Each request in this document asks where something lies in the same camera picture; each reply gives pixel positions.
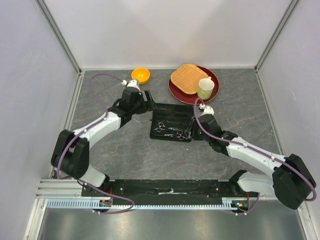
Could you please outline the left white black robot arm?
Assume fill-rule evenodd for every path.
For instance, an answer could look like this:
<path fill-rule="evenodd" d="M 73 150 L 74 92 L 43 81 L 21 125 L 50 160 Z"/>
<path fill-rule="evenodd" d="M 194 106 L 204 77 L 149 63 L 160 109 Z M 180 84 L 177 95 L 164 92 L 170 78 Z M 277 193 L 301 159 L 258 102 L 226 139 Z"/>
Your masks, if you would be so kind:
<path fill-rule="evenodd" d="M 110 191 L 110 177 L 90 165 L 91 148 L 131 121 L 133 115 L 151 112 L 155 106 L 148 89 L 142 93 L 129 87 L 98 119 L 74 131 L 61 131 L 50 161 L 56 168 L 56 177 L 85 182 L 92 185 L 92 191 L 99 197 L 106 196 Z"/>

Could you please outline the silver scissors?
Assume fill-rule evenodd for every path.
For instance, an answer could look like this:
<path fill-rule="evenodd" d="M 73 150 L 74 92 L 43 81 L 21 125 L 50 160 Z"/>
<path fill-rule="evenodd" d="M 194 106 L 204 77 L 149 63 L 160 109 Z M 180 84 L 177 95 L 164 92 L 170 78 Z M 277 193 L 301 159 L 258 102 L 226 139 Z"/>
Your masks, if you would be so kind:
<path fill-rule="evenodd" d="M 156 131 L 158 133 L 164 131 L 166 129 L 166 126 L 163 122 L 158 123 L 158 127 L 156 127 L 153 131 Z"/>
<path fill-rule="evenodd" d="M 169 131 L 173 132 L 173 133 L 165 133 L 164 136 L 165 137 L 176 137 L 179 141 L 186 141 L 188 140 L 188 138 L 185 136 L 184 131 L 177 128 L 177 127 L 169 127 L 168 128 Z"/>

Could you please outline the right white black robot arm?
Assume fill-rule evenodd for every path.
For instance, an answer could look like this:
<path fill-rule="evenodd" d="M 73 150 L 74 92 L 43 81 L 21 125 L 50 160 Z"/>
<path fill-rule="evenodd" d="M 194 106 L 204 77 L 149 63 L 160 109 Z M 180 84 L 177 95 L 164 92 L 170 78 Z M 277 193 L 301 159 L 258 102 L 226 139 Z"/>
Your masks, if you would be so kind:
<path fill-rule="evenodd" d="M 241 160 L 261 171 L 260 174 L 240 170 L 229 184 L 235 197 L 245 192 L 275 197 L 286 207 L 296 210 L 303 202 L 317 198 L 316 182 L 301 157 L 276 154 L 248 143 L 237 134 L 222 130 L 212 114 L 194 116 L 190 135 L 206 141 L 212 149 Z"/>

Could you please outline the black zip tool case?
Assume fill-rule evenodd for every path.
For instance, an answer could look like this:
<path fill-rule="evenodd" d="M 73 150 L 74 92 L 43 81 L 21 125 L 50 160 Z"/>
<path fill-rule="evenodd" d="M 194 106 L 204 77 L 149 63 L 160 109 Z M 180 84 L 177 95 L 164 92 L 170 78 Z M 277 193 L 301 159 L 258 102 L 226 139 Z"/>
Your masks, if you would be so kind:
<path fill-rule="evenodd" d="M 194 117 L 194 113 L 190 105 L 158 103 L 152 112 L 149 137 L 152 140 L 189 143 L 192 141 L 189 139 L 189 124 L 192 117 Z M 154 131 L 160 122 L 164 123 L 165 130 L 161 132 Z M 173 133 L 173 131 L 169 131 L 168 128 L 179 128 L 183 130 L 188 140 L 178 140 L 176 137 L 164 136 L 164 134 Z"/>

